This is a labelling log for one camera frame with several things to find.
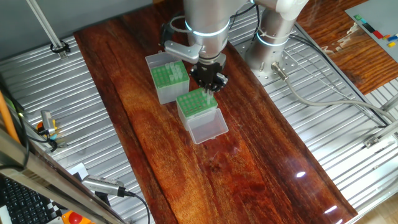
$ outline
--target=robotic arm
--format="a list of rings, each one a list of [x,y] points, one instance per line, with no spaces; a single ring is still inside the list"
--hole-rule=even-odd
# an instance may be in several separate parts
[[[308,0],[254,2],[268,10],[262,16],[258,38],[249,49],[246,58],[249,66],[259,70],[263,66],[262,71],[267,66],[271,70],[273,62],[282,60],[283,46],[307,2]],[[190,46],[167,40],[163,43],[165,51],[195,64],[191,76],[199,86],[209,93],[220,91],[228,82],[228,77],[221,73],[226,61],[226,56],[221,51],[228,42],[229,18],[247,0],[184,0],[183,3]]]

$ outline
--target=wooden panel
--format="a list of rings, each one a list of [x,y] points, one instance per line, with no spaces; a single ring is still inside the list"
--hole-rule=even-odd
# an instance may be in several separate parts
[[[395,194],[362,217],[357,224],[398,224],[398,195]]]
[[[398,77],[398,63],[345,13],[363,2],[366,0],[311,0],[298,23],[359,90],[368,94]]]
[[[334,224],[354,217],[232,45],[223,51],[229,83],[215,96],[227,134],[194,145],[176,103],[159,104],[145,57],[162,50],[160,25],[181,5],[162,2],[75,33],[156,222]]]

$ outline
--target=keyboard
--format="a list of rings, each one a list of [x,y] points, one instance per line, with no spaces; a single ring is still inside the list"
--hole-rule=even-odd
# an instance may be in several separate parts
[[[0,194],[12,224],[46,224],[53,220],[48,198],[2,175]]]

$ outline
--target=gray wall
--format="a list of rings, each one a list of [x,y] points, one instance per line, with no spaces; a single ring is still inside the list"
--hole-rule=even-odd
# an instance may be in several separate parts
[[[36,0],[59,38],[152,0]],[[0,60],[50,41],[26,0],[0,0]]]

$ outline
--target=orange tube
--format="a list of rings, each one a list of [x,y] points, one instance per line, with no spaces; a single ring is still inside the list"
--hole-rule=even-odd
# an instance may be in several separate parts
[[[0,113],[4,120],[4,124],[6,125],[8,134],[20,144],[21,142],[19,141],[14,123],[12,122],[10,111],[8,110],[6,101],[4,100],[4,97],[1,92],[0,92]]]

